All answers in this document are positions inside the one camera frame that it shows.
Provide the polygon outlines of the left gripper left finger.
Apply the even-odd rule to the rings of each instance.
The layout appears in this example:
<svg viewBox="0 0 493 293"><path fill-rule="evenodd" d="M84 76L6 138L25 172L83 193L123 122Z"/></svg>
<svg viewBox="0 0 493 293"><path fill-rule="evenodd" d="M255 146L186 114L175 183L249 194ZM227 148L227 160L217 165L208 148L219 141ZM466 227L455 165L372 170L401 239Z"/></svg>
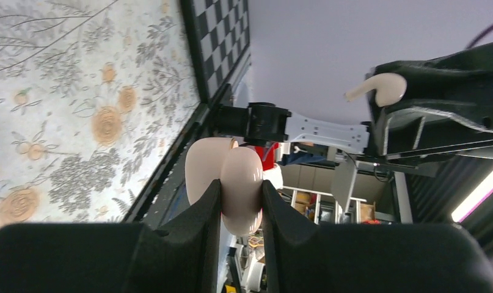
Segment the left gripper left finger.
<svg viewBox="0 0 493 293"><path fill-rule="evenodd" d="M157 229L20 223L0 229L0 292L216 292L221 185Z"/></svg>

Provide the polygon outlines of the pink round small object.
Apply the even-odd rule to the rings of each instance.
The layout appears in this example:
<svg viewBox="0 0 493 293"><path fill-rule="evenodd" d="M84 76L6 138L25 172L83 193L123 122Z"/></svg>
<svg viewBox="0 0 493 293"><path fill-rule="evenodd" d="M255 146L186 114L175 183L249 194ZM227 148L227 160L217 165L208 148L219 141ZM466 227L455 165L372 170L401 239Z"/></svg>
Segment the pink round small object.
<svg viewBox="0 0 493 293"><path fill-rule="evenodd" d="M259 155L233 138L206 137L186 155L185 181L189 204L196 203L212 181L221 182L221 212L231 234L245 236L261 225L263 168Z"/></svg>

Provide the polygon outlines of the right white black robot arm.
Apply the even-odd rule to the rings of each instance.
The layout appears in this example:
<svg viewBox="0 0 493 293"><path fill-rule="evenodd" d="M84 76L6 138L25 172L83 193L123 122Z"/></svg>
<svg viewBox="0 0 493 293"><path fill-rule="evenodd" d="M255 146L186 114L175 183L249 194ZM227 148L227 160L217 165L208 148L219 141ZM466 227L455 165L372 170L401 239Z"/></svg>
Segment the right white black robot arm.
<svg viewBox="0 0 493 293"><path fill-rule="evenodd" d="M378 65L345 98L365 98L370 120L341 125L250 103L222 106L215 127L260 147L312 142L389 161L493 148L493 43Z"/></svg>

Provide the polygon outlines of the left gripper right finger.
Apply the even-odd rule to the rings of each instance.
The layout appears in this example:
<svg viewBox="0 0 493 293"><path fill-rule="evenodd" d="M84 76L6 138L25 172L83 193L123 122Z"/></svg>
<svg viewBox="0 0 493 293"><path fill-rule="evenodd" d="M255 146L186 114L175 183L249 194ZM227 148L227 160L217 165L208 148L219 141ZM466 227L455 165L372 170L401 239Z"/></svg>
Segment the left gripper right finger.
<svg viewBox="0 0 493 293"><path fill-rule="evenodd" d="M478 242L446 224L315 224L262 184L269 292L493 292Z"/></svg>

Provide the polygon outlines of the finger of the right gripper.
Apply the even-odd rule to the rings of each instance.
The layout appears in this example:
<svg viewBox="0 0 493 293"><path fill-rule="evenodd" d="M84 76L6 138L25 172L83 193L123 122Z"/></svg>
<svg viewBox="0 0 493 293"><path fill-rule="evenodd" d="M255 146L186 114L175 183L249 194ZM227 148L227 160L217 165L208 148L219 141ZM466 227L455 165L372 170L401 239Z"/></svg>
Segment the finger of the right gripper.
<svg viewBox="0 0 493 293"><path fill-rule="evenodd" d="M444 116L478 132L493 133L493 42L429 60L397 60L373 68L372 76L393 73L407 87L392 106L377 106L370 93L371 128L408 109Z"/></svg>
<svg viewBox="0 0 493 293"><path fill-rule="evenodd" d="M386 158L420 157L493 147L493 106L411 99L379 107L372 99L371 136Z"/></svg>

